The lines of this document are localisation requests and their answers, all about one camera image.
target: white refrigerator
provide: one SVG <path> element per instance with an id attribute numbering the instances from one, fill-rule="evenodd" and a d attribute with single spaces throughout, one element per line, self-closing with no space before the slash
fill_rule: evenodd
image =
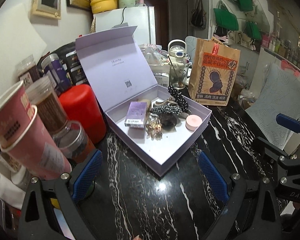
<path id="1" fill-rule="evenodd" d="M 130 7 L 125 8 L 124 11 L 123 9 L 116 9 L 97 13 L 93 16 L 96 19 L 96 32 L 111 29 L 121 23 L 128 23 L 129 26 L 138 26 L 133 35 L 138 45 L 156 44 L 154 7 Z"/>

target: door frame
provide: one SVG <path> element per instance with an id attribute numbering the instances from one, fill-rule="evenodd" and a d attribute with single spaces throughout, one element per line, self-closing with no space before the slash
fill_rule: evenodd
<path id="1" fill-rule="evenodd" d="M 168 10 L 169 10 L 169 40 L 172 40 L 172 28 L 171 28 L 171 3 L 168 0 Z"/>

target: box lid flap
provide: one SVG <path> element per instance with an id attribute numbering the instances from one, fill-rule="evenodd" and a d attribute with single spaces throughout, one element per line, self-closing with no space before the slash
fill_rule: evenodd
<path id="1" fill-rule="evenodd" d="M 157 84 L 133 39 L 136 28 L 91 33 L 75 41 L 82 68 L 104 112 Z"/>

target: stacked paper cup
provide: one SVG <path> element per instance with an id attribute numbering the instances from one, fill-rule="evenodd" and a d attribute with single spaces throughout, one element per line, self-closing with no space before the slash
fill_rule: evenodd
<path id="1" fill-rule="evenodd" d="M 23 81 L 0 97 L 0 148 L 41 179 L 71 172 L 71 165 L 31 105 Z"/>

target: white box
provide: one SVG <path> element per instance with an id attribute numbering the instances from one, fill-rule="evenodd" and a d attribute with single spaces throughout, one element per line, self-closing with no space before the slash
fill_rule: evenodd
<path id="1" fill-rule="evenodd" d="M 137 27 L 128 26 L 91 33 L 76 40 L 76 51 L 88 81 L 109 126 L 153 171 L 162 176 L 177 162 L 208 125 L 211 110 L 186 98 L 192 114 L 202 124 L 189 131 L 180 119 L 175 130 L 152 140 L 145 130 L 125 127 L 130 102 L 166 100 L 167 88 L 157 84 L 138 45 L 133 40 Z"/>

